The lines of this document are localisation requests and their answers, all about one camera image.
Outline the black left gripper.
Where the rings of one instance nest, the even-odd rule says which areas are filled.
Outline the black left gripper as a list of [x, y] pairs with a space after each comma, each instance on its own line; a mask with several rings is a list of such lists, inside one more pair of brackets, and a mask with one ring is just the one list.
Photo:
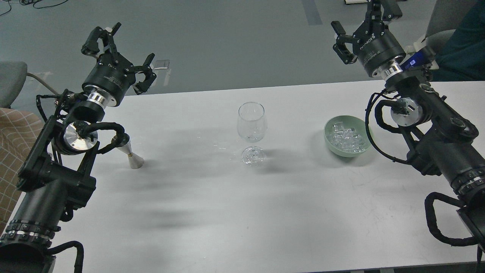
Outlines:
[[[82, 54], [97, 61], [82, 84], [83, 91], [89, 93], [92, 88], [97, 88], [104, 97], [109, 95], [108, 107], [117, 107], [121, 104], [128, 88], [135, 83], [134, 74], [144, 75], [144, 81], [133, 85], [136, 95], [146, 93], [156, 79], [156, 74], [150, 66], [155, 57], [154, 53], [149, 54], [142, 65], [127, 68], [127, 72], [124, 68], [115, 68], [120, 65], [120, 54], [114, 43], [114, 35], [120, 26], [121, 23], [118, 22], [112, 28], [95, 27], [81, 47]], [[103, 43], [103, 54], [100, 54], [99, 40]]]

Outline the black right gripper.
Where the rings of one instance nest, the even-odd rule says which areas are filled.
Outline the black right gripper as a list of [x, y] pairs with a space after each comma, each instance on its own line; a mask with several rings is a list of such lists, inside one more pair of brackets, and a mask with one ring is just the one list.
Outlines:
[[[353, 64], [359, 60], [369, 77], [391, 59], [402, 61], [405, 51], [390, 32], [388, 24], [400, 19], [402, 10], [395, 0], [368, 0], [364, 24], [348, 36], [339, 21], [332, 21], [336, 34], [333, 50], [344, 64]], [[347, 44], [355, 45], [354, 53]]]

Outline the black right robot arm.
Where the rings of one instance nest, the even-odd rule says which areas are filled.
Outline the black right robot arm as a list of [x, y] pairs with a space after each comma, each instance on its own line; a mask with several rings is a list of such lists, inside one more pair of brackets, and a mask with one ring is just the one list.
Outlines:
[[[332, 21], [336, 33], [333, 50], [345, 64], [360, 61], [370, 77], [381, 77], [385, 88], [371, 95], [365, 115], [365, 131], [371, 145], [384, 157], [410, 165], [422, 175], [443, 175], [456, 198], [432, 192], [424, 201], [430, 233], [450, 246], [477, 246], [477, 266], [484, 253], [484, 158], [472, 146], [477, 127], [446, 103], [430, 83], [434, 50], [405, 50], [389, 30], [402, 17], [395, 0], [368, 0], [362, 24], [348, 35], [339, 21]], [[409, 152], [405, 160], [383, 152], [369, 129], [374, 112], [379, 127], [402, 135]], [[452, 238], [437, 225], [434, 201], [456, 206], [471, 237]]]

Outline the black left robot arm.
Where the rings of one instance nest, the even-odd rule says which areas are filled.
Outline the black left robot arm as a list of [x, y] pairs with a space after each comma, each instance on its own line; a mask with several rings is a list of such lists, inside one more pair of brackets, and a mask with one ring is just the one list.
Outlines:
[[71, 221], [74, 211], [85, 207], [96, 188], [91, 175], [99, 154], [118, 149], [128, 156], [132, 169], [144, 159], [132, 152], [123, 126], [103, 122], [107, 107], [121, 104], [128, 88], [140, 95], [156, 79], [149, 54], [140, 66], [133, 65], [116, 48], [113, 27], [95, 27], [81, 49], [96, 59], [83, 90], [64, 90], [55, 98], [56, 109], [45, 121], [19, 171], [17, 189], [25, 193], [19, 209], [1, 236], [2, 273], [50, 273], [56, 254], [76, 249], [74, 272], [83, 271], [84, 247], [78, 241], [52, 246], [59, 222]]

